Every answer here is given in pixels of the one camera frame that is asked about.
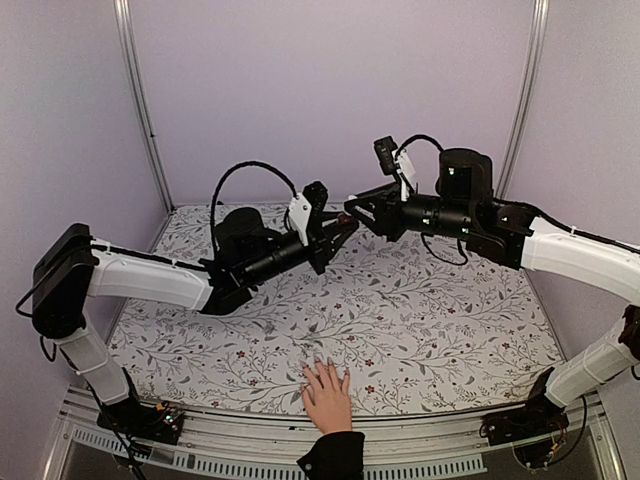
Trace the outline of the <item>red nail polish bottle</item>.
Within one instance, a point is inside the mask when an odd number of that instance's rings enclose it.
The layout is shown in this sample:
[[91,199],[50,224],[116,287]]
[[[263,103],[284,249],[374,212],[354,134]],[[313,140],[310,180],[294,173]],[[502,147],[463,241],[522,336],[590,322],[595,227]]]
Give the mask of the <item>red nail polish bottle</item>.
[[346,213],[341,213],[338,215],[338,223],[339,224],[350,224],[353,222],[353,217],[346,214]]

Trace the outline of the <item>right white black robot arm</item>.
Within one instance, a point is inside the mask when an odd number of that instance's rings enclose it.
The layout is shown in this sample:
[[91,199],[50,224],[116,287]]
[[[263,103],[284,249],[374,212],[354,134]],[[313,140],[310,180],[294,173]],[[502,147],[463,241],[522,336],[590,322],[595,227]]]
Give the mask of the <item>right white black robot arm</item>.
[[424,195],[402,170],[405,148],[375,148],[382,170],[394,177],[350,197],[345,208],[368,229],[389,241],[414,231],[449,237],[497,265],[564,276],[627,301],[621,318],[599,340],[569,361],[541,374],[517,427],[537,436],[552,424],[556,410],[639,363],[639,250],[569,227],[522,202],[498,200],[492,189],[491,159],[465,148],[439,154],[436,192]]

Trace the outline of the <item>black sleeved forearm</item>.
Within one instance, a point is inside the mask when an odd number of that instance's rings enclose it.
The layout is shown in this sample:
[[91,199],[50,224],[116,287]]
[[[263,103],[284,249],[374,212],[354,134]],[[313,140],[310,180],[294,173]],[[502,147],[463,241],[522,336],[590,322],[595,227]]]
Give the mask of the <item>black sleeved forearm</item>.
[[297,465],[311,480],[362,480],[365,435],[346,431],[319,438]]

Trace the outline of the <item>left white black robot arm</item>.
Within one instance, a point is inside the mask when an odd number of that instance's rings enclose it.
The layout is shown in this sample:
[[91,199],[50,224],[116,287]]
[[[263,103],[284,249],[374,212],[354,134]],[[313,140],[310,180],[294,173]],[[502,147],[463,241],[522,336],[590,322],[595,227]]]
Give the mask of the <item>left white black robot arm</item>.
[[358,228],[352,216],[325,210],[289,220],[293,230],[280,233],[265,226],[257,209],[237,208],[213,229],[214,259],[196,264],[114,246],[76,223],[36,265],[33,285],[15,310],[69,358],[99,401],[110,406],[111,419],[138,434],[148,426],[148,412],[85,315],[87,298],[133,298],[228,315],[259,285],[301,264],[324,273]]

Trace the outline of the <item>person's hand with painted nails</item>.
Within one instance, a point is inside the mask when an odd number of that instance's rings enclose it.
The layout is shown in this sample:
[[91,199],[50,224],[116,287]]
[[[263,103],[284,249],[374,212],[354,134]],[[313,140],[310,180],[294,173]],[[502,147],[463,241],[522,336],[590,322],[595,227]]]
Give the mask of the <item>person's hand with painted nails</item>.
[[304,409],[323,435],[351,432],[352,401],[349,393],[351,375],[348,370],[340,377],[332,360],[314,361],[313,367],[303,367],[307,384],[302,387]]

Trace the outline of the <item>right aluminium frame post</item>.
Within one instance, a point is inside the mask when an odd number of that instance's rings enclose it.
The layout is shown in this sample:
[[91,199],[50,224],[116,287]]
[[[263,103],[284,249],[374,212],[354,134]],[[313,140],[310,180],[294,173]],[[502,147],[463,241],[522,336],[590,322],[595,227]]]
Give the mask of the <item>right aluminium frame post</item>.
[[533,4],[527,55],[524,63],[515,116],[510,130],[503,165],[498,177],[496,195],[504,199],[509,191],[526,130],[526,123],[534,97],[535,84],[543,56],[550,2],[535,0]]

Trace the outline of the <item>aluminium frame post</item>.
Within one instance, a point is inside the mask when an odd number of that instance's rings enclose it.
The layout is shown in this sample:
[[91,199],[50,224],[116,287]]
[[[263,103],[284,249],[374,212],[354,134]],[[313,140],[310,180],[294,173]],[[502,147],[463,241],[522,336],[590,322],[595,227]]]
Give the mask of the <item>aluminium frame post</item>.
[[167,213],[171,213],[175,210],[175,203],[159,152],[156,132],[145,95],[142,71],[135,43],[131,4],[127,0],[114,0],[113,6],[125,70],[131,87],[133,103],[151,174],[164,210]]
[[543,56],[550,2],[535,0],[533,4],[527,55],[524,63],[515,116],[510,130],[503,165],[498,177],[496,195],[504,199],[509,191],[526,130],[526,123],[534,97],[535,84]]

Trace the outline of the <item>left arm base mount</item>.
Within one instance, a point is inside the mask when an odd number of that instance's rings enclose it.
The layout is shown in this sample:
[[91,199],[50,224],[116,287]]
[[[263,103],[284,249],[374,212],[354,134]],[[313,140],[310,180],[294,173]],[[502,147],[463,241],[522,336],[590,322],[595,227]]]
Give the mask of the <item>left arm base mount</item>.
[[128,399],[113,405],[98,403],[97,424],[105,429],[144,440],[177,445],[184,425],[184,410],[169,402],[154,406]]

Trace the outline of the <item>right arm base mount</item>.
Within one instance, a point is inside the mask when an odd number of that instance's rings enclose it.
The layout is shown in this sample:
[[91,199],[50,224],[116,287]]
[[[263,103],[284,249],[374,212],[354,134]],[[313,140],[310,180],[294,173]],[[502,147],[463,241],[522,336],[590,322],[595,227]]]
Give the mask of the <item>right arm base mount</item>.
[[514,455],[528,469],[550,466],[565,444],[569,420],[565,408],[556,406],[545,393],[545,387],[535,387],[522,406],[485,415],[479,436],[496,446],[545,435],[543,441],[517,446]]

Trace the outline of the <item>left aluminium frame post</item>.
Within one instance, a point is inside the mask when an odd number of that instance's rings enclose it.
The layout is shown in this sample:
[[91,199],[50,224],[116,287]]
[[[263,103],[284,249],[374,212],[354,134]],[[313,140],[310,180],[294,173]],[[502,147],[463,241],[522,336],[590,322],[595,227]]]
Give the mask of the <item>left aluminium frame post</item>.
[[159,152],[156,132],[145,95],[142,71],[135,43],[131,4],[127,0],[114,0],[113,6],[125,70],[131,87],[133,103],[151,174],[164,210],[167,213],[171,213],[175,210],[175,203]]

